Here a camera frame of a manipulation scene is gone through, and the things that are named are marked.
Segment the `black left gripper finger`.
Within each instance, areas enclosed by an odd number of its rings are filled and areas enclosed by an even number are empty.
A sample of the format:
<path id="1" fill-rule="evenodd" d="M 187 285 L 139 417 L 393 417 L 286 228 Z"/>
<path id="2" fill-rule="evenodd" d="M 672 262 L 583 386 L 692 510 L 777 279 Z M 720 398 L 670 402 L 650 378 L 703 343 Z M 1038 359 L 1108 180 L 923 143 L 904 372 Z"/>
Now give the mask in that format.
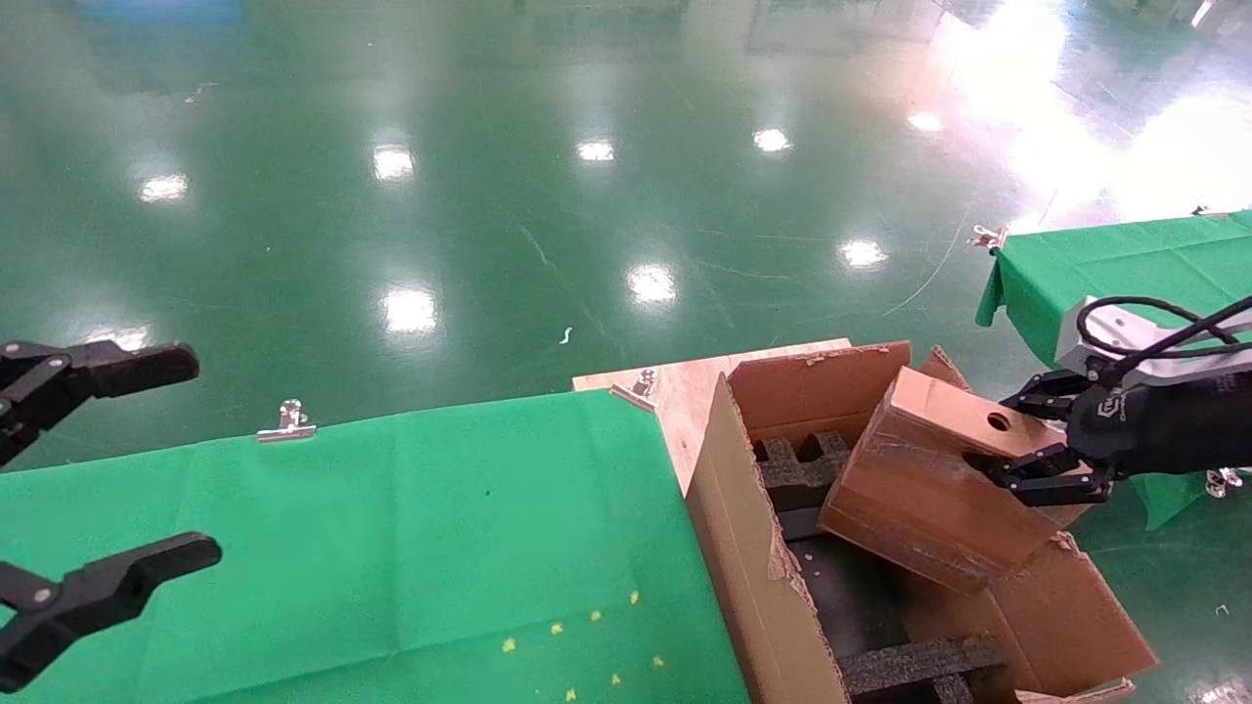
<path id="1" fill-rule="evenodd" d="M 1 601 L 13 610 L 1 629 L 1 690 L 23 691 L 81 638 L 139 618 L 162 584 L 222 561 L 217 540 L 183 532 L 116 552 L 59 581 L 1 564 Z"/>
<path id="2" fill-rule="evenodd" d="M 200 373 L 200 357 L 184 343 L 129 351 L 113 339 L 71 347 L 13 339 L 1 353 L 1 467 L 89 400 L 173 386 Z"/>

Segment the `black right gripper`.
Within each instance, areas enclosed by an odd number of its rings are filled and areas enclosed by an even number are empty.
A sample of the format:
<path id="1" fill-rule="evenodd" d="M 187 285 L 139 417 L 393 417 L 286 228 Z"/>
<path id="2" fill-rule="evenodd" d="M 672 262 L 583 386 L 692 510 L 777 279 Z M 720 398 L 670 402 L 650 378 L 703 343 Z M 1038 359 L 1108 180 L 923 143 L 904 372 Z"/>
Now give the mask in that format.
<path id="1" fill-rule="evenodd" d="M 1249 373 L 1114 395 L 1087 390 L 1085 375 L 1050 371 L 1033 375 L 999 405 L 1067 422 L 1068 446 L 1049 445 L 1019 458 L 964 453 L 970 467 L 1029 507 L 1106 504 L 1116 479 L 1251 463 Z"/>

